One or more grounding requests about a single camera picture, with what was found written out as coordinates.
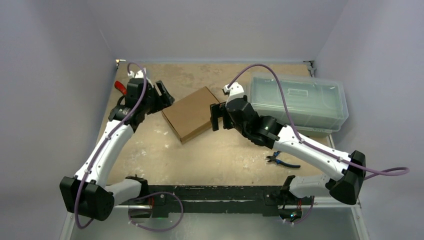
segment brown cardboard box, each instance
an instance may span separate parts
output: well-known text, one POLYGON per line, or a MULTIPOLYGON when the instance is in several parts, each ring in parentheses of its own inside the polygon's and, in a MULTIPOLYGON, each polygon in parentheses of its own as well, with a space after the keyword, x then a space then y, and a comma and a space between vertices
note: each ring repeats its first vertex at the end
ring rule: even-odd
POLYGON ((184 144, 212 127, 210 105, 218 103, 218 99, 204 86, 165 108, 162 114, 184 144))

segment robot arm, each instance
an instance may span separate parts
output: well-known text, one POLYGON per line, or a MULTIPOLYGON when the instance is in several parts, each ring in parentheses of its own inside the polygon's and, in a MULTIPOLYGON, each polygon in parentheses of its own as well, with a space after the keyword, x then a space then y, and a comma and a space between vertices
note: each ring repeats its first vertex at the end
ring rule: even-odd
POLYGON ((113 135, 110 135, 112 130, 130 113, 142 94, 144 85, 142 71, 139 71, 135 78, 129 80, 127 94, 123 96, 125 103, 121 104, 122 99, 120 99, 110 112, 105 132, 88 160, 73 177, 65 176, 60 182, 60 191, 68 212, 75 212, 75 202, 81 182, 83 182, 83 187, 78 202, 78 214, 99 221, 104 221, 110 215, 114 206, 129 199, 147 195, 149 192, 147 180, 137 176, 129 176, 122 182, 106 186, 109 173, 118 155, 133 136, 139 124, 144 121, 145 115, 161 111, 171 106, 175 101, 161 81, 156 82, 161 93, 159 95, 150 80, 146 80, 147 86, 141 103, 126 122, 119 126, 113 135), (98 149, 101 149, 101 152, 94 159, 93 166, 84 180, 87 167, 98 149))
POLYGON ((227 101, 210 106, 214 131, 218 130, 218 118, 222 117, 224 129, 235 128, 255 145, 291 154, 324 173, 309 177, 289 176, 281 193, 285 198, 331 195, 345 204, 354 205, 357 202, 365 172, 318 152, 303 144, 303 141, 307 140, 315 147, 365 167, 364 154, 359 151, 352 154, 338 151, 301 134, 301 140, 298 140, 291 126, 280 124, 271 116, 259 116, 247 101, 243 87, 237 82, 230 88, 226 85, 223 92, 228 95, 227 101))

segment pliers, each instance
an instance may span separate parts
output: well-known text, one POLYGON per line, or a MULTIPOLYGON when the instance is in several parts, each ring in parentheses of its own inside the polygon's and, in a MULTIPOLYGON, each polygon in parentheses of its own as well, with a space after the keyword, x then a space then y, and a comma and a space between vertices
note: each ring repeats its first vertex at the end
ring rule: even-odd
POLYGON ((281 151, 276 151, 276 152, 274 152, 274 154, 273 154, 272 156, 267 156, 266 158, 268 159, 268 163, 270 163, 270 162, 275 162, 276 164, 281 164, 281 165, 283 165, 284 167, 292 168, 292 169, 298 169, 298 168, 300 168, 300 167, 301 167, 300 165, 293 165, 293 164, 289 164, 289 163, 286 163, 286 162, 283 162, 283 161, 281 161, 281 160, 277 159, 277 156, 278 156, 280 153, 281 153, 281 151))

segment white wall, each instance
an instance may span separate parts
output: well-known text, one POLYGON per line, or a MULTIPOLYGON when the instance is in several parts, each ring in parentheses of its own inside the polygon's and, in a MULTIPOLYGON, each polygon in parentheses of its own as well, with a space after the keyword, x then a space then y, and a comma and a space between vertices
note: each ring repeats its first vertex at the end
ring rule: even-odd
POLYGON ((0 2, 0 235, 58 239, 59 190, 93 149, 115 63, 86 0, 0 2))
POLYGON ((341 80, 349 118, 336 146, 359 150, 374 169, 411 173, 364 183, 371 239, 424 235, 424 2, 349 0, 316 59, 317 76, 341 80))
POLYGON ((88 0, 117 59, 313 60, 347 0, 88 0))

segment red handle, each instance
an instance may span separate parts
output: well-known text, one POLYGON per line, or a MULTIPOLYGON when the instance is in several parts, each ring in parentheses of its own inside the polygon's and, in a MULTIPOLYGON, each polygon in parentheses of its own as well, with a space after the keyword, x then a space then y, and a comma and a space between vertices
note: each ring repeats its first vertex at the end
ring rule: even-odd
POLYGON ((115 88, 118 89, 123 95, 127 94, 127 89, 120 81, 115 81, 115 88))

